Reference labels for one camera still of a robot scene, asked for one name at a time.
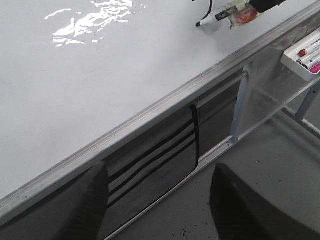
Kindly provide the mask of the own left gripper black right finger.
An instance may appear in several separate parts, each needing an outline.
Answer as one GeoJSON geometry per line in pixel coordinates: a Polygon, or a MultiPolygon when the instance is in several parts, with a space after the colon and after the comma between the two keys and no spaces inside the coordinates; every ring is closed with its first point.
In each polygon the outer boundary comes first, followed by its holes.
{"type": "Polygon", "coordinates": [[[282,240],[271,235],[258,222],[234,179],[234,173],[222,163],[216,165],[210,187],[210,210],[221,240],[282,240]]]}

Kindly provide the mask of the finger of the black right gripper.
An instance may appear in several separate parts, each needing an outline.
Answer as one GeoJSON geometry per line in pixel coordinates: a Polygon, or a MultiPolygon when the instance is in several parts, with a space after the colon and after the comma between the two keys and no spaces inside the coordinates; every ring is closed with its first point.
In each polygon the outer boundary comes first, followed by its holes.
{"type": "Polygon", "coordinates": [[[250,0],[249,3],[259,13],[264,13],[285,1],[286,0],[250,0]]]}

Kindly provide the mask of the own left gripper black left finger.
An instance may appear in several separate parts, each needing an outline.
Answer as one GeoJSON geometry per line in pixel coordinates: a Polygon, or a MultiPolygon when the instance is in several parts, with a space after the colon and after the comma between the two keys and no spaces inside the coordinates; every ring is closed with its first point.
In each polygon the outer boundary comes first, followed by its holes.
{"type": "Polygon", "coordinates": [[[108,209],[109,173],[105,162],[93,166],[73,188],[79,195],[57,240],[95,240],[108,209]]]}

